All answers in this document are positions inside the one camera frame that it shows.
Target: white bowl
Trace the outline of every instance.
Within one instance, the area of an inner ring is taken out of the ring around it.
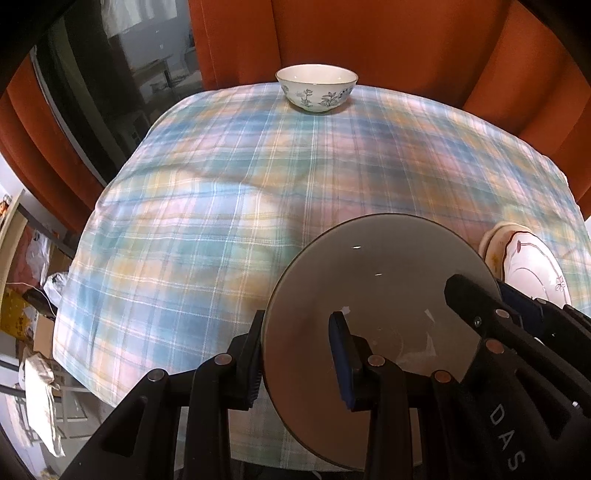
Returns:
[[[351,70],[322,64],[285,67],[275,77],[287,99],[309,112],[327,112],[342,105],[359,79]]]

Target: plate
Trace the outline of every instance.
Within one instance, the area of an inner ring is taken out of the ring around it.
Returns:
[[[328,340],[335,310],[352,334],[404,370],[430,375],[443,368],[463,378],[480,337],[445,303],[445,283],[456,273],[501,299],[488,267],[462,238],[393,213],[342,223],[295,258],[269,301],[262,347],[271,401],[304,447],[345,468],[365,465],[369,412],[351,413],[340,399]]]
[[[507,225],[517,225],[520,227],[520,230],[525,230],[526,232],[530,231],[527,227],[519,225],[518,223],[507,222],[503,220],[502,222],[497,223],[493,228],[485,232],[485,234],[482,236],[482,240],[480,240],[480,244],[478,245],[478,255],[480,255],[482,258],[485,257],[486,250],[488,249],[488,246],[491,243],[493,235],[497,232],[499,228]]]
[[[505,247],[516,232],[531,232],[531,230],[516,223],[509,223],[500,227],[492,236],[490,243],[486,249],[484,260],[488,268],[491,269],[492,274],[503,280],[503,260],[505,258]]]
[[[505,248],[504,282],[533,299],[570,305],[569,288],[554,255],[533,233],[514,232]]]

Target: screw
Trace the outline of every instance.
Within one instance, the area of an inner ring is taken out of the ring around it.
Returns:
[[[227,365],[232,361],[232,355],[229,353],[220,353],[219,355],[216,355],[213,361],[216,365]]]
[[[450,372],[446,372],[445,370],[437,370],[435,372],[435,380],[439,383],[449,383],[452,381],[452,375]]]
[[[165,376],[166,372],[161,368],[154,368],[148,372],[148,380],[152,382],[159,382]]]
[[[510,318],[510,317],[511,317],[511,315],[509,315],[509,312],[508,312],[508,311],[506,311],[506,310],[503,310],[503,309],[496,309],[496,310],[495,310],[495,313],[496,313],[496,314],[497,314],[499,317],[501,317],[501,318],[504,318],[504,319],[507,319],[507,318]]]
[[[370,355],[368,357],[368,363],[372,367],[381,367],[384,363],[386,363],[386,360],[381,355]]]
[[[496,353],[497,355],[505,351],[505,347],[503,347],[503,344],[500,343],[499,340],[495,340],[494,338],[489,338],[486,341],[486,348],[488,348],[489,352]]]

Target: table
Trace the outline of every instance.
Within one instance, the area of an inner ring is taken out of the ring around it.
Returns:
[[[379,212],[429,218],[475,249],[500,220],[527,225],[591,314],[591,242],[549,158],[432,100],[357,86],[310,115],[267,83],[196,94],[154,124],[82,235],[54,357],[115,405],[152,368],[225,351],[304,246]],[[232,412],[230,441],[240,460],[332,468],[283,428],[263,387],[250,412]]]
[[[153,60],[146,65],[142,65],[137,69],[132,69],[131,76],[134,78],[134,82],[138,86],[142,86],[151,78],[155,77],[156,75],[163,73],[164,79],[166,80],[166,85],[170,88],[173,93],[176,95],[174,91],[174,84],[173,80],[170,76],[170,71],[168,69],[168,59],[172,57],[171,55],[166,55],[163,59],[156,59]]]

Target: cardboard box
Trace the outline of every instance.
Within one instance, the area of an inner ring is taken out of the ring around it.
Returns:
[[[52,244],[47,275],[49,276],[57,272],[67,272],[70,269],[70,265],[72,265],[72,259]]]
[[[37,311],[11,288],[4,290],[0,308],[0,329],[18,340],[33,337]]]
[[[37,319],[37,329],[33,340],[33,351],[53,360],[53,329],[55,322],[43,315]]]

